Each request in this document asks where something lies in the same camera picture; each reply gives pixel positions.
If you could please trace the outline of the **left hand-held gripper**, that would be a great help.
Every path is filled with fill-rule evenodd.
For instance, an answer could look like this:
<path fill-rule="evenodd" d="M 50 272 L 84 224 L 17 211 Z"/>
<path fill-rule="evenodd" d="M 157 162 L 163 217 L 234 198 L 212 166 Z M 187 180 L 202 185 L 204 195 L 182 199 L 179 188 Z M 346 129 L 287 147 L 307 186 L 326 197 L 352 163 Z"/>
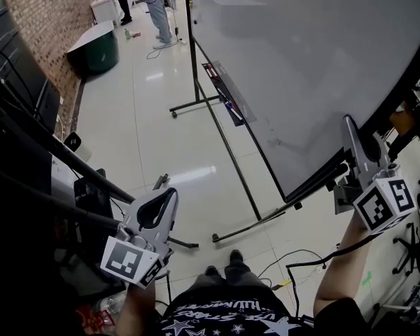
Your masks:
<path fill-rule="evenodd" d="M 152 190 L 135 199 L 117 235 L 107 239 L 100 268 L 127 283 L 148 287 L 174 252 L 167 239 L 178 203 L 175 188 Z"/>

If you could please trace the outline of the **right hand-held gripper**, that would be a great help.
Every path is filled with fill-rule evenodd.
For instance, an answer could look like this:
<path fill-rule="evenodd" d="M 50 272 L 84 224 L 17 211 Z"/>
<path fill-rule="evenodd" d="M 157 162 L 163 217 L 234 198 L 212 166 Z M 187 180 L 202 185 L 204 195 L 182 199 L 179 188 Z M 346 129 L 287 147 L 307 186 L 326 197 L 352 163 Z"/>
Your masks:
<path fill-rule="evenodd" d="M 351 186 L 344 179 L 334 186 L 335 213 L 354 209 L 370 232 L 391 229 L 416 211 L 416 201 L 400 165 L 391 163 L 378 134 L 360 134 L 354 119 L 342 119 L 344 151 L 350 152 L 349 164 L 356 176 L 369 170 L 381 170 L 366 188 Z"/>

